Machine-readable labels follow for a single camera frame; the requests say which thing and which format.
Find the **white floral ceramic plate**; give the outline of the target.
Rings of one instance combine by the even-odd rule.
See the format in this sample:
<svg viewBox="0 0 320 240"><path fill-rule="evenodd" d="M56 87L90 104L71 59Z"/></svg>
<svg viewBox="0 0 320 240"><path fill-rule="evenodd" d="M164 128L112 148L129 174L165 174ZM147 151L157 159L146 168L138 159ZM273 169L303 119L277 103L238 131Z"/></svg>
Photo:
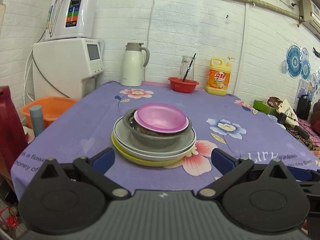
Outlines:
<svg viewBox="0 0 320 240"><path fill-rule="evenodd" d="M133 135L129 134L125 137L125 140L121 140L115 131L112 132L112 139L117 148L136 158L148 161L170 161L181 159L191 152L195 146L196 133L192 128L182 139L178 139L171 146L165 147L143 145Z"/></svg>

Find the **yellow plastic plate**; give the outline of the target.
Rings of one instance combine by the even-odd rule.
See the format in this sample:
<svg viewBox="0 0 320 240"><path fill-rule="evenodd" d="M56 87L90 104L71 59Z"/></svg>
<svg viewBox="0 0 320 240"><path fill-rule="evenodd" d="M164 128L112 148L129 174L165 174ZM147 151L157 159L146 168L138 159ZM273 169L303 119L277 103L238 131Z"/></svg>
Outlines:
<svg viewBox="0 0 320 240"><path fill-rule="evenodd" d="M120 145L120 142L116 139L116 136L114 132L112 132L111 135L111 141L114 147L117 149L117 151L127 160L131 161L132 163L142 165L142 166L148 166L148 167L165 167L169 165L173 165L178 163L180 160L182 160L184 157L191 156L192 150L195 149L195 145L192 146L189 150L181 153L176 158L171 158L170 160L146 160L138 158L134 155L129 154L123 146Z"/></svg>

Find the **stainless steel bowl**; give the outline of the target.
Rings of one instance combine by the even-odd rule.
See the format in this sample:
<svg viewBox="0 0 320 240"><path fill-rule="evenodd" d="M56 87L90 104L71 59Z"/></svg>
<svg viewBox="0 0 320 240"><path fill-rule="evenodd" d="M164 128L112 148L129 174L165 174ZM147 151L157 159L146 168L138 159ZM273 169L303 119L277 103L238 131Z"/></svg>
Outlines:
<svg viewBox="0 0 320 240"><path fill-rule="evenodd" d="M137 131L138 122L134 119L134 114L137 109L138 108L128 110L123 115L123 124L139 142L144 143L147 146L164 148L177 142L189 142L195 139L195 132L191 124L189 124L185 130L179 132L178 135L169 137L152 136Z"/></svg>

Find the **purple plastic bowl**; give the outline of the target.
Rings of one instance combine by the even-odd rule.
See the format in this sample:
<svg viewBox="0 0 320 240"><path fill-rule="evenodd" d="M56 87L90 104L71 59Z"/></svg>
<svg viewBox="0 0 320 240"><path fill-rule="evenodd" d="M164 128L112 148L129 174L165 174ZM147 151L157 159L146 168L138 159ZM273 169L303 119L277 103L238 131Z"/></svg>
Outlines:
<svg viewBox="0 0 320 240"><path fill-rule="evenodd" d="M181 132L189 125L180 109L166 103L146 103L135 111L134 119L140 126L159 133Z"/></svg>

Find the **red patterned ceramic bowl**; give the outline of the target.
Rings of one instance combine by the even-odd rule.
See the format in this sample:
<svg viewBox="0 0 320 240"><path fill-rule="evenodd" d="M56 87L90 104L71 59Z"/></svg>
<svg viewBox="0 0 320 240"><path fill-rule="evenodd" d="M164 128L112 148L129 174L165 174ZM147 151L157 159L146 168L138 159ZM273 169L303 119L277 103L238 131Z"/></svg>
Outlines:
<svg viewBox="0 0 320 240"><path fill-rule="evenodd" d="M177 133L163 133L163 132L155 132L152 130L149 130L143 126L137 125L137 131L143 133L143 134L147 134L147 135L152 135L152 136L162 136L162 137L169 137L169 136L175 136L178 135L179 132Z"/></svg>

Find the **purple floral tablecloth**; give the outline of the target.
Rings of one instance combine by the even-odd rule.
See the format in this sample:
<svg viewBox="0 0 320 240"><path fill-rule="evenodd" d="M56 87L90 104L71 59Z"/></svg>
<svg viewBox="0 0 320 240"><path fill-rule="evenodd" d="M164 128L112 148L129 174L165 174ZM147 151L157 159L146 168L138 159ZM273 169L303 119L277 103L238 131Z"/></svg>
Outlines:
<svg viewBox="0 0 320 240"><path fill-rule="evenodd" d="M319 169L318 158L306 146L266 114L243 107L236 96L215 96L203 90L184 94L168 87L131 88L108 82L61 115L17 158L11 169L17 196L46 159L71 163L111 147L114 123L128 110L151 102L179 108L191 120L197 141L191 154L167 167L137 165L116 154L106 176L129 191L198 191L220 177L218 165L210 158L216 147L257 164L279 159L287 166Z"/></svg>

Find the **black container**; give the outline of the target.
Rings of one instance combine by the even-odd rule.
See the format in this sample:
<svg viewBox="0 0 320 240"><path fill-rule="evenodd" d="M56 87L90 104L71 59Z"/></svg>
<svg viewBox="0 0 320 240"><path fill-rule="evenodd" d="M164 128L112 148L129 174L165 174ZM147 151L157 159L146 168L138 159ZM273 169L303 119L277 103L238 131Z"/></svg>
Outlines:
<svg viewBox="0 0 320 240"><path fill-rule="evenodd" d="M311 100L308 94L302 95L298 100L296 115L299 119L307 120L310 113Z"/></svg>

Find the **green box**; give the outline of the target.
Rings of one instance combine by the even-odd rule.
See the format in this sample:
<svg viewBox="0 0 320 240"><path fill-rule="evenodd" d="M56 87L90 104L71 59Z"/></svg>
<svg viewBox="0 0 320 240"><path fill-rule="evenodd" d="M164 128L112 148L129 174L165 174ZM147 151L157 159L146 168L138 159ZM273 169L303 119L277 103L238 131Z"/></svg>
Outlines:
<svg viewBox="0 0 320 240"><path fill-rule="evenodd" d="M253 108L256 109L257 111L260 111L262 113L265 113L267 115L273 115L277 116L277 110L271 106L269 106L267 103L255 100L253 103Z"/></svg>

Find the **beige printed bag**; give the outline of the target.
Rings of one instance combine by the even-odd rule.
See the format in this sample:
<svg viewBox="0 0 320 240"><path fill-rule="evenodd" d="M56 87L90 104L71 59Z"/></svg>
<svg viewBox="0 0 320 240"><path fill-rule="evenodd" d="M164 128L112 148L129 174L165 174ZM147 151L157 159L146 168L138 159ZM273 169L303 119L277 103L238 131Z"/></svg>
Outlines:
<svg viewBox="0 0 320 240"><path fill-rule="evenodd" d="M277 112L285 115L285 123L291 126L299 126L298 118L293 111L293 108L289 102L284 99L280 103L277 103Z"/></svg>

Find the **orange plastic basin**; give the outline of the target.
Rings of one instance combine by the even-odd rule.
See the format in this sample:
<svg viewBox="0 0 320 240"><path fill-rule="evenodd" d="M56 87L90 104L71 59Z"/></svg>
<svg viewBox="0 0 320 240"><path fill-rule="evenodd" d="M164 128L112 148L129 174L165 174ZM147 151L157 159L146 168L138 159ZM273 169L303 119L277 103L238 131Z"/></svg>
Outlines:
<svg viewBox="0 0 320 240"><path fill-rule="evenodd" d="M25 117L27 126L32 128L30 117L30 107L35 105L40 105L42 107L42 114L44 119L44 127L47 128L51 123L53 123L59 116L61 116L65 111L71 108L75 103L78 102L78 99L70 99L59 96L48 96L44 98L36 99L25 106L20 110L21 114Z"/></svg>

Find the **yellow dish soap bottle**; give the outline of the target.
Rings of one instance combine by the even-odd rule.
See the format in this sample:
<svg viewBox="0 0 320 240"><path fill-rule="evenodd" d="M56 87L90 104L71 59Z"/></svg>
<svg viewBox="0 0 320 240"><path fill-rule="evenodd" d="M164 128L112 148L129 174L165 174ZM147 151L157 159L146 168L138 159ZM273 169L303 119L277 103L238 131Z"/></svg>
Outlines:
<svg viewBox="0 0 320 240"><path fill-rule="evenodd" d="M218 57L211 58L205 87L207 93L219 96L227 94L232 71L231 60L233 59L231 56L227 57L227 61Z"/></svg>

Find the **red plastic basket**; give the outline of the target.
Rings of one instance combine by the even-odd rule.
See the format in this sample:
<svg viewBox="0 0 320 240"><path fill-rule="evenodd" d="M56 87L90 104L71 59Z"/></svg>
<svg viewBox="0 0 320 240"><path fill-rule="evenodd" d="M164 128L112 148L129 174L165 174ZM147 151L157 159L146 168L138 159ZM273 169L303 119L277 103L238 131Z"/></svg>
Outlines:
<svg viewBox="0 0 320 240"><path fill-rule="evenodd" d="M199 82L194 80L183 80L178 77L169 77L170 87L172 90L180 93L192 93Z"/></svg>

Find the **white water dispenser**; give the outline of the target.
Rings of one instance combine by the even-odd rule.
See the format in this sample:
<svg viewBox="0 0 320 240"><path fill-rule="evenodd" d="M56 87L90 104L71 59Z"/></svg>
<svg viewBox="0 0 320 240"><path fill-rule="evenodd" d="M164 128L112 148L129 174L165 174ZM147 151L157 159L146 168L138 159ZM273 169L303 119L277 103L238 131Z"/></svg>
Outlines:
<svg viewBox="0 0 320 240"><path fill-rule="evenodd" d="M33 45L35 98L81 99L93 92L104 67L100 42L89 38L43 41Z"/></svg>

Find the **white thermos jug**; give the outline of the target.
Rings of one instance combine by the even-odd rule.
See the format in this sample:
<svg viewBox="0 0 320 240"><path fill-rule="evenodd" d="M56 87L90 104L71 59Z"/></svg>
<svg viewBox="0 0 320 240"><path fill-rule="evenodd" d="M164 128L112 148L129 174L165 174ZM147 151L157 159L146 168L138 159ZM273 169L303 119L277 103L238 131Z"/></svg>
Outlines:
<svg viewBox="0 0 320 240"><path fill-rule="evenodd" d="M148 48L143 47L143 44L127 43L121 65L121 85L138 87L142 84L144 68L148 65L150 59L150 52Z"/></svg>

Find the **blue paper fan decoration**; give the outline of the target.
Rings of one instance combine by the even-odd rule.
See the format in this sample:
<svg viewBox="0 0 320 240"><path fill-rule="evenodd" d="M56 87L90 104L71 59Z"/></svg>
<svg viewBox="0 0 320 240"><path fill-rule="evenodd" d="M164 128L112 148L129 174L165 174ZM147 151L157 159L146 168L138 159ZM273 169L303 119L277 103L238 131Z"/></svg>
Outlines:
<svg viewBox="0 0 320 240"><path fill-rule="evenodd" d="M291 77L297 77L302 71L302 65L300 62L300 48L296 45L292 45L286 54L286 62L288 66L288 72Z"/></svg>

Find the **clear glass jar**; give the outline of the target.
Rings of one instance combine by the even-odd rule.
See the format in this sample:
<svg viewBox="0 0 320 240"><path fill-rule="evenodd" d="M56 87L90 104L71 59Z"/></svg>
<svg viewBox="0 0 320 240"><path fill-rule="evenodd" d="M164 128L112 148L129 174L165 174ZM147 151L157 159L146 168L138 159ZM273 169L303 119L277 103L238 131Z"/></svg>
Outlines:
<svg viewBox="0 0 320 240"><path fill-rule="evenodd" d="M180 66L180 70L179 70L179 74L178 74L178 77L182 81L183 81L183 77L185 75L185 72L189 66L189 63L191 62L192 57L193 56L182 56L182 62L181 62L181 66ZM193 80L194 79L194 64L195 64L195 60L193 61L192 67L189 70L189 73L188 73L186 80Z"/></svg>

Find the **white water purifier unit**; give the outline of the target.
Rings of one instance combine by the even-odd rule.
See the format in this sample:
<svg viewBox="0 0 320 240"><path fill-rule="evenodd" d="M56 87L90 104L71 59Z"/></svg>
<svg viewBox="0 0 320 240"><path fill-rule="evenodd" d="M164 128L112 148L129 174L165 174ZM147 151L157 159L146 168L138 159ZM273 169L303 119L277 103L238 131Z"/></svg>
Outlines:
<svg viewBox="0 0 320 240"><path fill-rule="evenodd" d="M97 0L52 0L44 39L90 38L96 4Z"/></svg>

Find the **white air conditioner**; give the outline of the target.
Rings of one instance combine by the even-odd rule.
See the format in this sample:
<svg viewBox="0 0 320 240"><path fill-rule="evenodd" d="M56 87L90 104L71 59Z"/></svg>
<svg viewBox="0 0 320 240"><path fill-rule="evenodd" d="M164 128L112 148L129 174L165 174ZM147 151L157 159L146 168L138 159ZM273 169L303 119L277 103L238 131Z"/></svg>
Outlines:
<svg viewBox="0 0 320 240"><path fill-rule="evenodd" d="M307 27L313 35L318 39L320 36L320 16L319 8L312 0L300 0L300 17L302 18L302 24Z"/></svg>

